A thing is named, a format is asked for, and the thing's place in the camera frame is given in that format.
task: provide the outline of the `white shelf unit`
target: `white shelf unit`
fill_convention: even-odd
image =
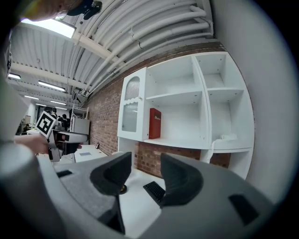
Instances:
[[[155,108],[162,113],[161,138],[145,142],[208,148],[208,109],[196,59],[184,56],[148,68],[145,88],[145,112]]]
[[[162,113],[159,139],[149,139],[150,108]],[[193,54],[126,77],[118,136],[202,149],[205,162],[213,153],[231,153],[229,169],[246,178],[254,145],[254,118],[246,84],[233,59],[227,52]]]
[[[70,132],[89,135],[90,120],[88,120],[88,112],[89,107],[85,109],[76,107],[75,104],[73,104],[70,119]],[[78,118],[75,113],[77,113],[77,115],[82,115],[82,118]],[[76,162],[75,154],[71,154],[71,159],[74,159],[74,162]]]
[[[246,84],[227,52],[196,56],[208,95],[210,145],[222,135],[236,139],[216,141],[215,150],[251,148],[254,120]]]

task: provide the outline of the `hand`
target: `hand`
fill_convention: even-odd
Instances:
[[[34,154],[47,154],[48,142],[41,134],[30,134],[14,137],[15,144],[22,144],[31,149]]]
[[[23,18],[32,21],[54,19],[60,14],[67,13],[78,7],[83,0],[40,0],[29,5],[23,13]]]

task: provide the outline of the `ceiling beam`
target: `ceiling beam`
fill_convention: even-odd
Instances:
[[[44,87],[41,87],[41,86],[28,84],[28,83],[24,83],[24,82],[19,82],[19,81],[16,81],[16,80],[7,80],[7,82],[9,84],[16,85],[16,86],[21,86],[21,87],[24,87],[24,88],[29,89],[29,90],[41,91],[41,92],[44,92],[44,93],[47,93],[47,94],[60,96],[60,97],[65,97],[65,98],[67,96],[67,94],[65,94],[61,91],[55,91],[55,90],[51,90],[51,89],[44,88]]]
[[[90,52],[96,54],[97,56],[103,58],[104,60],[111,55],[111,51],[107,50],[105,47],[101,46],[100,44],[96,43],[92,39],[88,38],[87,36],[80,36],[81,34],[78,32],[74,33],[72,40],[75,44],[79,41],[79,46],[89,50]],[[119,60],[118,57],[114,57],[111,62],[117,62]]]
[[[81,83],[79,81],[75,81],[72,79],[67,80],[66,77],[45,71],[45,70],[40,70],[34,67],[30,67],[30,66],[26,66],[26,65],[22,65],[22,64],[18,64],[18,63],[12,63],[11,64],[11,69],[12,70],[17,70],[26,74],[30,74],[30,75],[34,75],[34,76],[38,76],[38,77],[44,77],[44,78],[48,78],[63,84],[69,84],[75,87],[78,87],[80,89],[84,89],[86,87],[86,84]]]

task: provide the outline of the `desk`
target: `desk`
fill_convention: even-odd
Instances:
[[[106,157],[107,155],[96,149],[94,145],[82,145],[81,149],[77,149],[75,152],[76,162],[84,162],[93,159],[99,159]]]
[[[152,181],[165,189],[165,182],[162,178],[132,169],[125,183],[128,191],[119,196],[122,220],[126,228],[126,236],[129,238],[140,237],[161,214],[158,204],[143,188]]]
[[[39,134],[39,131],[36,129],[30,129],[27,131],[27,134]]]

